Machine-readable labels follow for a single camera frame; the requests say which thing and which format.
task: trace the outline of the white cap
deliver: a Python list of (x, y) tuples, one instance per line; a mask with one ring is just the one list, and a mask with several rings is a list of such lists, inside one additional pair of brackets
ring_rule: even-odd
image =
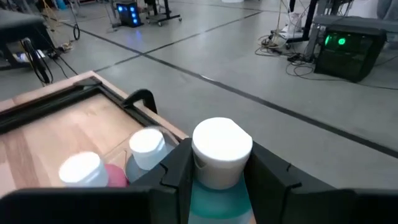
[(252, 137), (229, 118), (210, 118), (193, 131), (192, 148), (205, 163), (220, 168), (246, 163)]
[(137, 165), (144, 170), (151, 170), (167, 155), (163, 134), (155, 128), (134, 133), (129, 145)]
[(67, 187), (105, 187), (108, 184), (104, 163), (94, 152), (80, 152), (69, 157), (58, 174)]

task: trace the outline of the white container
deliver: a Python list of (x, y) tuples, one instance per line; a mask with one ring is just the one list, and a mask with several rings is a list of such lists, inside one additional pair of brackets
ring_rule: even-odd
[(154, 168), (168, 153), (163, 134), (155, 128), (134, 133), (129, 145), (137, 165), (143, 170)]
[(222, 0), (222, 2), (224, 2), (224, 3), (239, 3), (239, 2), (243, 2), (243, 0)]
[(210, 118), (193, 131), (197, 179), (211, 189), (228, 189), (238, 183), (249, 159), (253, 140), (228, 118)]
[(109, 179), (103, 161), (94, 152), (80, 152), (69, 157), (58, 175), (67, 187), (105, 187)]

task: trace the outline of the black machine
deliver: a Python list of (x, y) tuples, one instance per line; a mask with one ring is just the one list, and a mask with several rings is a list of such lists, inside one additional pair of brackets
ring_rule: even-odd
[(137, 27), (142, 25), (136, 2), (116, 3), (116, 9), (118, 9), (122, 25), (130, 27)]
[(330, 26), (314, 72), (359, 82), (369, 75), (385, 41), (383, 30)]
[[(159, 125), (133, 103), (156, 113), (153, 94), (139, 90), (126, 100), (87, 78), (36, 101), (0, 113), (0, 133), (102, 94), (143, 126)], [(193, 180), (192, 139), (180, 144), (127, 188), (23, 189), (0, 199), (2, 224), (188, 223)], [(253, 143), (244, 178), (257, 223), (398, 223), (398, 191), (334, 189)]]

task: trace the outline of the gray floor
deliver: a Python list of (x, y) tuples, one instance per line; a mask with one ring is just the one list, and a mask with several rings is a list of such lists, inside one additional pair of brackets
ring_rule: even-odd
[[(297, 10), (307, 6), (304, 1)], [(79, 18), (85, 32), (63, 58), (78, 73), (96, 70), (125, 92), (150, 89), (159, 114), (188, 134), (203, 119), (229, 117), (273, 153), (335, 187), (398, 187), (396, 158), (260, 101), (398, 151), (398, 91), (291, 77), (285, 72), (285, 58), (254, 55), (257, 38), (275, 29), (279, 0), (170, 0), (170, 7), (182, 15), (182, 22), (109, 32), (104, 5), (85, 5), (81, 13), (86, 17)], [(58, 12), (58, 18), (72, 22), (67, 11)], [(72, 36), (68, 26), (59, 30), (64, 34), (55, 34), (57, 42)], [(383, 54), (379, 61), (391, 55)], [(65, 78), (55, 64), (50, 66), (55, 80)], [(396, 70), (396, 61), (376, 67), (362, 84), (398, 88)], [(30, 70), (13, 70), (1, 72), (0, 87), (5, 100), (41, 85)]]

